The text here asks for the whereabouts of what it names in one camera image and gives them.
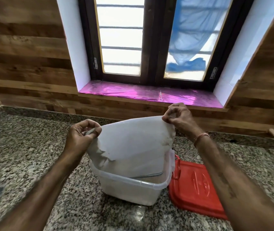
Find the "forearm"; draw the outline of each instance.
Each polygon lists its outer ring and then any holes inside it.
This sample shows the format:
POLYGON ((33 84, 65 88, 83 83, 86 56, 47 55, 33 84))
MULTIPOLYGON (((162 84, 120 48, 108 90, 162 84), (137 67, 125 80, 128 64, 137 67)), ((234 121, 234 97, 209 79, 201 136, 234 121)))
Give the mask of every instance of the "forearm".
POLYGON ((72 169, 63 160, 58 160, 0 222, 0 230, 43 230, 71 172, 72 169))
POLYGON ((214 141, 197 144, 234 230, 274 230, 274 203, 214 141))

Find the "person's left hand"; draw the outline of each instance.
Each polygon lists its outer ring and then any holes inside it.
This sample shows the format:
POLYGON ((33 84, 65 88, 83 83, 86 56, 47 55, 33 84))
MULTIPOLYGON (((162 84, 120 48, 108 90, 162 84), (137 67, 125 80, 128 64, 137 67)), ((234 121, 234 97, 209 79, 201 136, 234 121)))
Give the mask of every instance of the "person's left hand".
POLYGON ((100 124, 90 119, 72 125, 67 133, 65 147, 59 160, 63 160, 72 169, 76 168, 92 140, 99 136, 100 133, 100 124), (83 132, 92 128, 95 128, 95 130, 91 134, 83 135, 83 132))

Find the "white plastic bag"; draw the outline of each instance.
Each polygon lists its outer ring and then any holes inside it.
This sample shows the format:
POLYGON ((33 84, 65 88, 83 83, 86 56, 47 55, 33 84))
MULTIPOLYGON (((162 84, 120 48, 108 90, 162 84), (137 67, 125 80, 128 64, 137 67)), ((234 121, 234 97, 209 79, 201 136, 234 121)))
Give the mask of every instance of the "white plastic bag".
POLYGON ((102 126, 87 152, 101 171, 130 178, 159 175, 174 137, 174 126, 162 116, 130 119, 102 126))

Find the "white wall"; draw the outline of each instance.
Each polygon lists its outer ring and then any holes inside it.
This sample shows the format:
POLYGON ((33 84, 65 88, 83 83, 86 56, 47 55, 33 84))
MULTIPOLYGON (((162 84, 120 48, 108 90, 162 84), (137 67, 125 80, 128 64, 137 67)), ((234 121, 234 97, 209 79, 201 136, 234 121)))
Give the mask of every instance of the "white wall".
POLYGON ((78 0, 57 0, 57 3, 66 35, 77 90, 80 91, 91 78, 78 0))
POLYGON ((214 95, 222 105, 244 71, 274 19, 274 0, 254 0, 241 32, 216 84, 214 95))

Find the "hand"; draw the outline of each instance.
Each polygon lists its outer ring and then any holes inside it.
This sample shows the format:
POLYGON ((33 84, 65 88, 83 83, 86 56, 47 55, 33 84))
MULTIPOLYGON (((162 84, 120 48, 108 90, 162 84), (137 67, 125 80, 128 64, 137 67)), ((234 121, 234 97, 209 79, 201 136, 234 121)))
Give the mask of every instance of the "hand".
POLYGON ((73 170, 79 165, 82 156, 85 154, 92 140, 97 138, 100 133, 100 124, 90 119, 72 125, 67 133, 65 147, 59 160, 65 162, 73 170), (83 135, 83 132, 93 128, 95 130, 91 134, 83 135))
POLYGON ((167 112, 162 116, 166 123, 173 124, 186 137, 194 142, 196 137, 204 131, 194 121, 189 109, 183 103, 175 103, 168 107, 167 112))

